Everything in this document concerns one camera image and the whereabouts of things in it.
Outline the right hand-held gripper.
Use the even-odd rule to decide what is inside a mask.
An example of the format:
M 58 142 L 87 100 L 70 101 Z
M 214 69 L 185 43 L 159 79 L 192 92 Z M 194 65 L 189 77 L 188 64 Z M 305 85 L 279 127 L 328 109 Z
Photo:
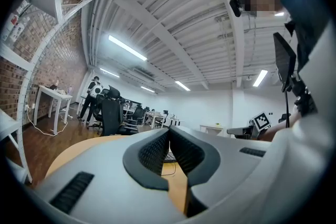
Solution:
M 248 126 L 229 128 L 227 134 L 243 140 L 258 140 L 259 136 L 270 126 L 270 121 L 265 112 L 261 112 L 249 120 Z

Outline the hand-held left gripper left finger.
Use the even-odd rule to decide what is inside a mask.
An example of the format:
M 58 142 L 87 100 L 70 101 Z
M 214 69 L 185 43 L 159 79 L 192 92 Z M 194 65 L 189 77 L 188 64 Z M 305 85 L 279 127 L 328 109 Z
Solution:
M 57 223 L 178 223 L 185 220 L 161 176 L 168 131 L 99 143 L 47 176 L 36 188 Z

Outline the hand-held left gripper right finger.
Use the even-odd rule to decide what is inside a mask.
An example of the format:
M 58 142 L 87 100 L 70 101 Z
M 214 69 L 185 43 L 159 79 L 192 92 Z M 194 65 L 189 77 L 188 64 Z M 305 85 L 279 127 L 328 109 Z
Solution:
M 169 128 L 170 148 L 187 177 L 184 212 L 195 216 L 226 198 L 259 165 L 269 142 Z

